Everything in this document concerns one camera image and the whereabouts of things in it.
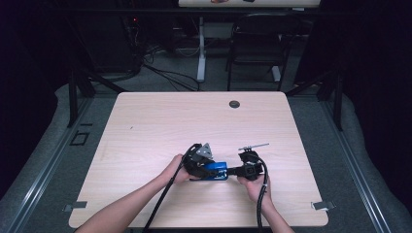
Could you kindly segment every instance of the wooden table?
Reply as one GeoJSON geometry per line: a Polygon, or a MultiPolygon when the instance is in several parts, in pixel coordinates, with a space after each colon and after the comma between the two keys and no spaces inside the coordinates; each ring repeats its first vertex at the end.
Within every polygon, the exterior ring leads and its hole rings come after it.
{"type": "MultiPolygon", "coordinates": [[[[285,94],[232,91],[120,94],[78,198],[86,207],[73,210],[70,226],[147,183],[194,143],[209,143],[228,167],[242,165],[239,148],[268,143],[255,151],[267,164],[278,211],[292,226],[327,224],[326,213],[311,208],[322,199],[285,94]],[[232,100],[240,107],[231,108],[232,100]]],[[[130,227],[146,224],[159,195],[130,227]]],[[[233,176],[174,184],[151,227],[257,227],[256,205],[233,176]]]]}
{"type": "Polygon", "coordinates": [[[253,7],[253,8],[317,8],[321,0],[228,0],[212,3],[210,0],[179,0],[180,7],[253,7]]]}

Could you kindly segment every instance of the light wood tabletop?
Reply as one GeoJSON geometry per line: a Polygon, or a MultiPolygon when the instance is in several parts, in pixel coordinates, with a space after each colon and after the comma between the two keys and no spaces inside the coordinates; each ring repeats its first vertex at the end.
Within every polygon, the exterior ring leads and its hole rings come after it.
{"type": "Polygon", "coordinates": [[[251,7],[251,8],[317,8],[321,0],[227,0],[213,3],[211,0],[179,0],[180,7],[251,7]]]}
{"type": "MultiPolygon", "coordinates": [[[[86,207],[73,210],[70,226],[144,185],[195,143],[209,143],[227,167],[242,165],[238,149],[268,143],[254,151],[267,164],[279,213],[291,226],[327,224],[326,212],[311,207],[322,199],[285,94],[231,91],[120,94],[78,197],[86,207]],[[232,100],[240,106],[231,108],[232,100]]],[[[130,227],[145,226],[160,193],[130,227]]],[[[257,227],[256,205],[234,176],[187,181],[172,185],[151,227],[257,227]]]]}

